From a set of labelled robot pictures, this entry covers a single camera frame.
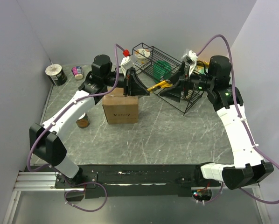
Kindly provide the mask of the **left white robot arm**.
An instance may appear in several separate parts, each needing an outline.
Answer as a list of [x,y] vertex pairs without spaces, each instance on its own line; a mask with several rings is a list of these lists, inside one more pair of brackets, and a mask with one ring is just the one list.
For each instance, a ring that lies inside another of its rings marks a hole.
[[108,55],[96,56],[91,71],[65,106],[41,125],[30,127],[29,154],[62,174],[71,187],[80,186],[83,176],[82,169],[67,156],[63,144],[67,129],[115,88],[122,88],[125,96],[149,96],[150,91],[137,76],[135,62],[133,55],[127,55],[113,70]]

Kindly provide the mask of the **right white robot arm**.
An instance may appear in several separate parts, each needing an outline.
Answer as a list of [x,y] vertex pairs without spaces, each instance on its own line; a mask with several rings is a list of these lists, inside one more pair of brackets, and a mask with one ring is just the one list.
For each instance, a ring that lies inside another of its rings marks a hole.
[[149,96],[152,92],[160,90],[162,97],[180,102],[182,94],[187,90],[206,92],[227,133],[233,153],[233,164],[204,163],[199,166],[199,172],[194,174],[195,183],[204,186],[211,179],[223,182],[229,189],[240,189],[261,182],[274,171],[274,167],[258,152],[245,116],[241,93],[230,83],[233,79],[231,58],[212,56],[203,76],[186,75],[187,64],[193,65],[193,60],[184,61],[170,78],[150,88],[139,80],[134,68],[129,69],[126,78],[128,90],[124,93],[129,96]]

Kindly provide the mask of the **brown cardboard express box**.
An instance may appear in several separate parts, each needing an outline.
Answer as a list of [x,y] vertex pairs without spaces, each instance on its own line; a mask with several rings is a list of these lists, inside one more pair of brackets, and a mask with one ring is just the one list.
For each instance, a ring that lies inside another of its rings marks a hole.
[[125,96],[123,88],[115,88],[104,95],[102,106],[108,124],[135,124],[139,119],[137,96]]

